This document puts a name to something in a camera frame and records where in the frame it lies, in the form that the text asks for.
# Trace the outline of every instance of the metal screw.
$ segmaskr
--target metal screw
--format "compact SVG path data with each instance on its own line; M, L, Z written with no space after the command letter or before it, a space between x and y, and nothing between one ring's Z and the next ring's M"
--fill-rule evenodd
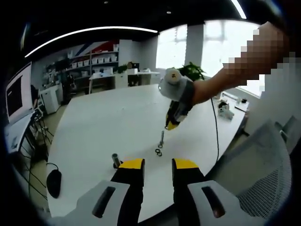
M158 148L162 148L164 144L164 130L161 132L161 140L160 143L158 145Z

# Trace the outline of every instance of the ceiling light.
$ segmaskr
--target ceiling light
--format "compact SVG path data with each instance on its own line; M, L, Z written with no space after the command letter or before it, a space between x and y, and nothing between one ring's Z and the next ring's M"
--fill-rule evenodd
M70 33L67 33L67 34L63 34L61 36L58 36L52 40L49 40L47 42L45 42L44 44L38 46L37 48L35 48L34 50L32 50L30 53L28 53L26 57L28 57L29 55L31 55L32 53L34 53L35 51L37 51L38 49L42 48L43 46L46 46L47 44L55 41L55 40L58 40L58 39L61 39L63 37L66 37L66 36L69 36L69 35L72 35L72 34L77 34L77 33L81 33L81 32L88 32L88 31L95 31L95 30L103 30L103 29L128 29L128 30L137 30L137 31L144 31L144 32L152 32L152 33L158 33L158 31L155 31L155 30L151 30L151 29L146 29L146 28L140 28L140 27L124 27L124 26L107 26L107 27L93 27L93 28L87 28L87 29L83 29L83 30L78 30L78 31L75 31L75 32L70 32Z
M232 1L233 5L235 6L236 10L238 11L240 17L241 17L242 19L246 19L246 15L245 15L243 9L241 8L241 6L240 6L238 0L231 0L231 1Z

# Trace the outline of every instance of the black ceiling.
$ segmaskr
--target black ceiling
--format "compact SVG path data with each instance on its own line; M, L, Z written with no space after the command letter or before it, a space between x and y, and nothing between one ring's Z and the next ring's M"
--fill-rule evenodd
M20 51L20 38L25 25L24 49L20 57L44 42L68 32L99 26L134 26L157 31L181 24L201 24L205 20L240 19L230 0L108 0L73 1L43 5L22 3L14 9L14 17L9 22L8 43ZM273 20L268 8L260 0L239 0L248 21L262 24ZM36 60L52 52L87 42L133 39L142 41L156 34L132 30L98 30L71 35L46 45L33 53L28 60Z

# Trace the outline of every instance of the green leaves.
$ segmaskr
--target green leaves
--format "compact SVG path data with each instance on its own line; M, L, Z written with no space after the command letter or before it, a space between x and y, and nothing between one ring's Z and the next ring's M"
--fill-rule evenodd
M190 78L192 81L203 79L202 75L205 73L201 67L194 65L192 62L189 62L188 65L178 68L181 75Z

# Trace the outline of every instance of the white cabinet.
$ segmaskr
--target white cabinet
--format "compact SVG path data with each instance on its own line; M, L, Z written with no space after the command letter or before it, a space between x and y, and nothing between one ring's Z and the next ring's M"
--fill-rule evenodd
M114 76L115 89L126 88L127 87L127 74L115 74Z
M159 84L161 81L161 74L152 74L150 76L150 84Z
M58 110L60 106L58 101L58 99L60 99L60 97L58 97L59 93L59 85L52 86L40 92L47 114L54 113Z

